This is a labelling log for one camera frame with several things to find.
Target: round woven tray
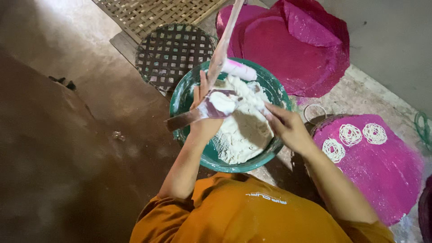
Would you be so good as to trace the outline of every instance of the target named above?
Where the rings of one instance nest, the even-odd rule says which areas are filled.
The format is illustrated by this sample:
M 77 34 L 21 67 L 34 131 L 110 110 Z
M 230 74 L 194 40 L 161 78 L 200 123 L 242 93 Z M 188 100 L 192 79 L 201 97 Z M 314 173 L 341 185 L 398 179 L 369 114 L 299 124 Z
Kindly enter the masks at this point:
M 157 90 L 174 91 L 181 78 L 213 55 L 212 37 L 190 24 L 168 24 L 148 34 L 138 46 L 136 68 Z

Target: magenta sheet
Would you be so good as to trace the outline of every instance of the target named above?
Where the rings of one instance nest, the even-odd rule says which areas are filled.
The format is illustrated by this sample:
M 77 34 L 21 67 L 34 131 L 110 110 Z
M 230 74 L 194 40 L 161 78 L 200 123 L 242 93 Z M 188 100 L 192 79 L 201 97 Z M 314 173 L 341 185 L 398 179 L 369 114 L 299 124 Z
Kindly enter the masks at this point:
M 219 38 L 232 6 L 216 21 Z M 349 67 L 346 23 L 316 1 L 279 0 L 270 10 L 243 6 L 228 50 L 229 57 L 248 59 L 276 76 L 289 95 L 321 97 Z
M 356 115 L 335 120 L 318 129 L 314 141 L 319 148 L 326 139 L 334 138 L 340 144 L 339 128 L 351 124 L 361 131 L 368 123 L 382 126 L 387 141 L 381 145 L 362 141 L 352 147 L 343 145 L 346 155 L 336 163 L 353 181 L 387 226 L 393 225 L 415 205 L 420 191 L 423 161 L 385 124 L 378 115 Z

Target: orange t-shirt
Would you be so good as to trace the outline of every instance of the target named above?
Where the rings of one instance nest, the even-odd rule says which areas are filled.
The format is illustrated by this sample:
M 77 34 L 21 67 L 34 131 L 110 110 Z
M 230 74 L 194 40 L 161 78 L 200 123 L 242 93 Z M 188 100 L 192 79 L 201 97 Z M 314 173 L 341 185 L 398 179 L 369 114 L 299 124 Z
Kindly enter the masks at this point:
M 190 200 L 154 197 L 130 242 L 393 242 L 374 224 L 335 220 L 321 206 L 244 174 L 198 180 Z

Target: hand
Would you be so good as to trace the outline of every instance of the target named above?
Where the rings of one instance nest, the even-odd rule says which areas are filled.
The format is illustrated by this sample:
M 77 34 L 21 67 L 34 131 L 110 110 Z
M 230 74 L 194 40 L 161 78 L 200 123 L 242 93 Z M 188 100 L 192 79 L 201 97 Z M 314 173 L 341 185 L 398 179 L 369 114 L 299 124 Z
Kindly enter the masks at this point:
M 303 156 L 317 149 L 298 113 L 287 111 L 267 102 L 266 107 L 273 114 L 266 116 L 270 127 L 287 147 Z
M 204 99 L 206 94 L 209 92 L 207 83 L 206 73 L 200 71 L 201 84 L 200 86 L 194 87 L 194 102 L 190 109 L 197 107 Z M 210 139 L 219 131 L 222 125 L 223 119 L 206 118 L 191 123 L 191 133 L 189 137 L 192 137 L 196 142 L 206 145 Z

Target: green bowl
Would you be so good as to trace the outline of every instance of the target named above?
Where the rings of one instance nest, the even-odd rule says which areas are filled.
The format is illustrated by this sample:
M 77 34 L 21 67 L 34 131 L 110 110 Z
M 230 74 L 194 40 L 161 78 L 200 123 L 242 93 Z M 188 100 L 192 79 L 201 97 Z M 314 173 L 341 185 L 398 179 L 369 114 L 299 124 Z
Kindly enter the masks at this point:
M 286 94 L 282 85 L 279 83 L 279 80 L 274 77 L 267 69 L 245 59 L 230 59 L 255 69 L 258 75 L 258 79 L 256 81 L 264 88 L 264 92 L 266 93 L 270 102 L 277 106 L 285 107 L 287 110 L 291 111 L 291 102 L 288 99 L 288 95 Z M 170 117 L 189 111 L 189 107 L 194 100 L 194 86 L 200 84 L 200 70 L 207 72 L 209 69 L 209 63 L 209 61 L 203 62 L 201 65 L 194 67 L 178 83 L 172 95 L 171 104 L 169 107 Z M 226 78 L 226 76 L 226 73 L 221 73 L 218 76 L 218 79 L 223 80 Z M 183 146 L 189 132 L 190 126 L 187 126 L 183 129 L 178 129 L 173 133 L 174 139 L 178 140 L 180 145 Z M 266 149 L 264 149 L 264 151 L 259 155 L 249 159 L 245 163 L 230 165 L 218 158 L 217 150 L 214 146 L 213 140 L 210 140 L 210 142 L 204 148 L 200 163 L 202 166 L 215 171 L 241 173 L 264 165 L 273 159 L 273 157 L 275 157 L 282 147 L 282 141 L 279 138 L 274 137 Z

